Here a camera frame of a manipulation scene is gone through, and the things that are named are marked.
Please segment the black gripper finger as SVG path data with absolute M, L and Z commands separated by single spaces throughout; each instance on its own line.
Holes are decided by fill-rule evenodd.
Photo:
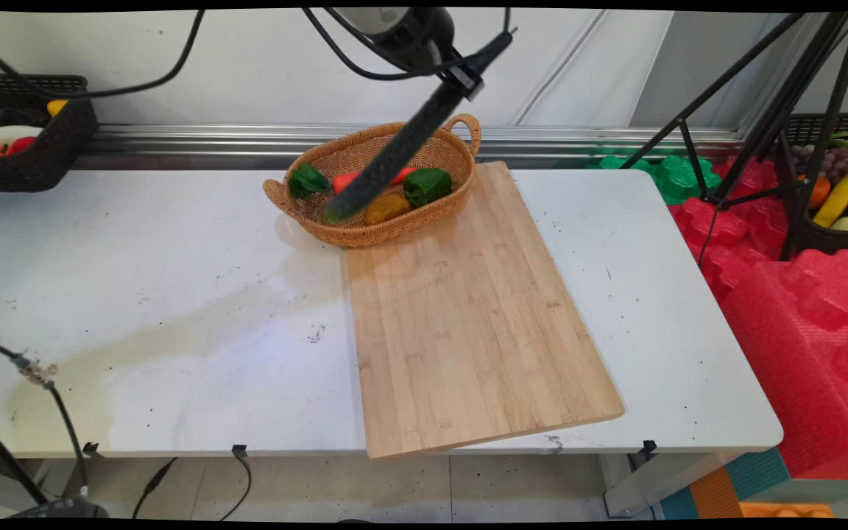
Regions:
M 476 73 L 484 73 L 506 51 L 513 40 L 514 34 L 509 31 L 502 31 L 490 43 L 484 45 L 484 47 L 470 56 L 467 56 L 464 64 L 467 65 L 468 69 Z
M 445 69 L 443 82 L 457 90 L 467 101 L 473 101 L 484 88 L 481 75 L 471 65 L 454 65 Z

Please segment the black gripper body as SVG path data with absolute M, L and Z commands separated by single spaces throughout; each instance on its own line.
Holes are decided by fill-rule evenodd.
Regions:
M 446 9 L 385 9 L 384 23 L 386 59 L 407 73 L 462 58 L 453 45 L 455 26 Z

